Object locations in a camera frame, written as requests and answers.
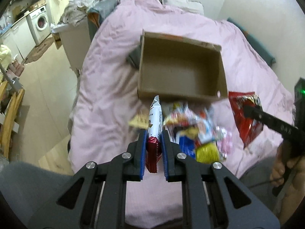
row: metal screw head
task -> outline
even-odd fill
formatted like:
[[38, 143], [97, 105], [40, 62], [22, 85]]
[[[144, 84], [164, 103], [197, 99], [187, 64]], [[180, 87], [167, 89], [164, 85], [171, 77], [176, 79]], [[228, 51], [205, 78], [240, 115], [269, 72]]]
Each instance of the metal screw head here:
[[177, 157], [178, 157], [179, 159], [186, 159], [186, 154], [180, 152], [180, 153], [177, 154]]
[[222, 168], [222, 164], [220, 162], [215, 162], [215, 163], [213, 163], [213, 167], [215, 169], [221, 169]]
[[94, 163], [94, 162], [88, 162], [88, 163], [86, 164], [86, 167], [87, 167], [88, 169], [93, 169], [93, 168], [95, 167], [95, 163]]
[[124, 158], [124, 159], [129, 159], [129, 158], [131, 158], [132, 157], [132, 155], [129, 153], [129, 152], [124, 152], [123, 154], [122, 154], [122, 158]]

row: washing machine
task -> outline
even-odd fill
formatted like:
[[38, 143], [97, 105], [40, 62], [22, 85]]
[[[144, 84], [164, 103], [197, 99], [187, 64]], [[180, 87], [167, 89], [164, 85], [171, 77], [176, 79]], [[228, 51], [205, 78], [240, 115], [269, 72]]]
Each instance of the washing machine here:
[[51, 33], [45, 6], [42, 6], [26, 16], [30, 31], [36, 46]]

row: white cabinet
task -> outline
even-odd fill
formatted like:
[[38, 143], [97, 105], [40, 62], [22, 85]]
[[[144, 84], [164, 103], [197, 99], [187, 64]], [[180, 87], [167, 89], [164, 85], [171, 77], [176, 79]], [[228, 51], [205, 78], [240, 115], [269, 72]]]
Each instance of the white cabinet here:
[[22, 58], [25, 59], [36, 45], [26, 18], [24, 17], [18, 23], [16, 23], [11, 28], [11, 31]]
[[3, 44], [6, 45], [12, 52], [12, 58], [17, 55], [17, 60], [19, 63], [22, 62], [22, 56], [18, 50], [18, 47], [14, 40], [14, 35], [12, 29], [9, 29], [3, 36], [2, 36]]
[[71, 24], [63, 24], [54, 29], [54, 33], [60, 35], [71, 69], [73, 71], [81, 70], [91, 44], [87, 17], [82, 19], [76, 27]]

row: yellow snack package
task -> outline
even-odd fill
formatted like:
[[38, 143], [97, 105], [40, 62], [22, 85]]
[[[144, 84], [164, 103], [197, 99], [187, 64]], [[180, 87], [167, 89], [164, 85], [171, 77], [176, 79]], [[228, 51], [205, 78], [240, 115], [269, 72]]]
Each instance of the yellow snack package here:
[[186, 130], [180, 132], [180, 136], [187, 136], [189, 139], [195, 140], [198, 137], [199, 128], [198, 127], [190, 127]]
[[149, 118], [149, 114], [137, 114], [135, 117], [132, 118], [132, 120], [130, 120], [128, 122], [128, 125], [130, 125], [131, 127], [135, 127], [135, 128], [140, 128], [140, 129], [148, 129], [148, 118]]
[[215, 142], [210, 142], [196, 149], [196, 160], [200, 163], [211, 164], [220, 161], [219, 151]]

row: candy wrapper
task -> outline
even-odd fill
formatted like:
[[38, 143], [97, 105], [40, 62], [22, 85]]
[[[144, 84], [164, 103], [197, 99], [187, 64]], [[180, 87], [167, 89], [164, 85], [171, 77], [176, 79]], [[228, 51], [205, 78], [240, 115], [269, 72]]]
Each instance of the candy wrapper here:
[[183, 153], [195, 158], [194, 130], [190, 129], [179, 131], [176, 135], [176, 143], [180, 145], [180, 150]]
[[260, 99], [255, 92], [229, 92], [229, 101], [245, 149], [262, 132], [263, 124], [257, 120], [245, 118], [243, 108], [245, 105], [249, 105], [262, 109]]
[[132, 118], [128, 122], [128, 125], [134, 128], [142, 128], [142, 129], [148, 129], [148, 120], [149, 120], [149, 114], [137, 114], [135, 117]]
[[163, 122], [163, 125], [169, 132], [170, 138], [176, 139], [178, 131], [191, 128], [193, 133], [191, 139], [195, 140], [196, 145], [202, 145], [212, 140], [213, 130], [211, 121], [207, 117], [198, 116], [187, 105], [178, 107]]
[[157, 95], [150, 107], [147, 143], [146, 167], [150, 173], [157, 173], [157, 162], [161, 158], [162, 110]]
[[162, 102], [161, 107], [162, 107], [162, 114], [164, 117], [169, 116], [174, 110], [177, 108], [182, 108], [184, 106], [183, 102]]
[[214, 139], [221, 156], [227, 159], [227, 156], [233, 152], [232, 133], [217, 126], [214, 129]]
[[211, 164], [221, 161], [221, 155], [215, 142], [210, 142], [196, 149], [196, 160], [200, 163]]

